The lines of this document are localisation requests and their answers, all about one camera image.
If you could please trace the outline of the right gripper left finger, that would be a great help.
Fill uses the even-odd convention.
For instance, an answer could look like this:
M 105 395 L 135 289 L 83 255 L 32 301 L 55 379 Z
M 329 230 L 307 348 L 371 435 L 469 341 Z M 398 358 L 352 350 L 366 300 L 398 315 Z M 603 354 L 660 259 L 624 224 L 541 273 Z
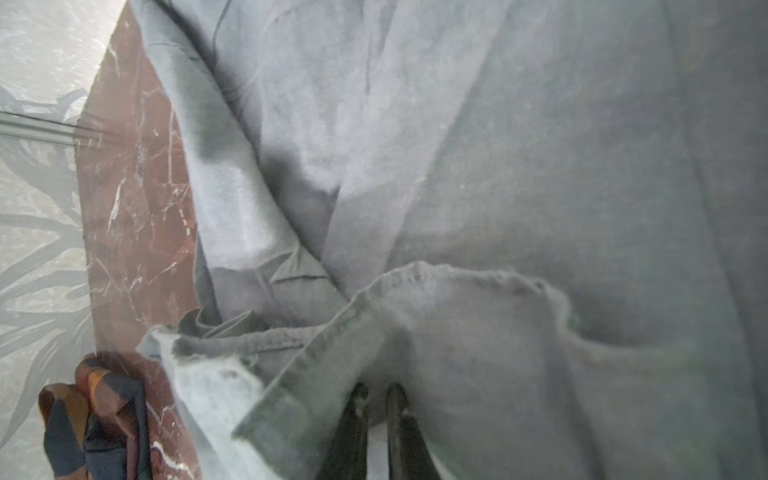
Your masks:
M 339 419 L 317 480 L 365 480 L 367 477 L 369 391 L 358 383 Z

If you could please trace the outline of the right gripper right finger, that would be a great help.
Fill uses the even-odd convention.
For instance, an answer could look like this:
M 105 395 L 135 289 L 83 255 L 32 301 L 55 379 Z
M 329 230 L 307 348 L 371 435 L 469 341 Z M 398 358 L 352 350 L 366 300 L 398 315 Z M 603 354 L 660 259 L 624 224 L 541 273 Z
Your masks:
M 389 479 L 440 480 L 401 384 L 388 387 L 386 422 Z

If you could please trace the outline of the grey long sleeve shirt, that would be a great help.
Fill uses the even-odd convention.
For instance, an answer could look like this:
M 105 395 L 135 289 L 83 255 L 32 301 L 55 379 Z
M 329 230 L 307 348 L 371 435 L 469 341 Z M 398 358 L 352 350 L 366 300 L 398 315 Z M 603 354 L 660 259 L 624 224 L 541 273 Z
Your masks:
M 358 383 L 445 479 L 767 475 L 763 1 L 135 1 L 206 479 L 314 479 Z

